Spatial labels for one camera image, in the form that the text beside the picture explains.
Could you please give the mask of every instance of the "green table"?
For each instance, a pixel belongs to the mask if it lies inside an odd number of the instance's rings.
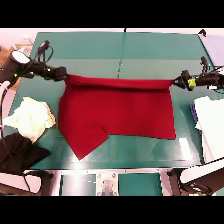
[[[64,65],[68,73],[84,76],[116,78],[121,60],[120,78],[173,79],[186,69],[191,74],[199,74],[202,70],[201,56],[210,61],[199,37],[190,34],[38,33],[32,57],[44,40],[50,41],[55,52],[49,65]],[[20,105],[22,97],[29,96],[47,102],[57,119],[58,102],[64,88],[64,82],[54,83],[40,77],[23,79],[10,114]],[[171,87],[171,94],[176,140],[112,135],[78,161],[55,125],[45,131],[36,143],[50,150],[52,155],[36,164],[33,169],[186,167],[200,164],[201,137],[195,129],[190,104],[198,97],[208,95],[216,99],[217,95],[205,87],[188,92],[174,86]],[[16,131],[10,127],[4,130],[5,135]],[[187,141],[185,147],[180,144],[183,139]]]

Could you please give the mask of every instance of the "wall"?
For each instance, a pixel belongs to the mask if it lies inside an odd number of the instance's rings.
[[[164,32],[197,34],[202,28],[128,28],[127,32]],[[0,46],[9,48],[16,43],[29,43],[24,38],[35,40],[38,32],[65,31],[112,31],[123,32],[124,28],[1,28]],[[224,28],[205,28],[208,35],[223,35]]]

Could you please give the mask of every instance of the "red towel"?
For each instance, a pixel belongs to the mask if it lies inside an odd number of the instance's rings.
[[[108,134],[175,139],[171,80],[70,75],[59,103],[59,129],[78,159]]]

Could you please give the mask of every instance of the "metal bracket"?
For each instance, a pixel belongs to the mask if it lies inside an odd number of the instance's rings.
[[[96,196],[118,196],[118,173],[96,174]]]

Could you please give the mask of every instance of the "black cloth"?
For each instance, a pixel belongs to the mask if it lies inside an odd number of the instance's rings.
[[[50,151],[33,145],[31,140],[19,132],[4,137],[8,151],[0,140],[0,172],[21,175],[27,169],[50,155]]]

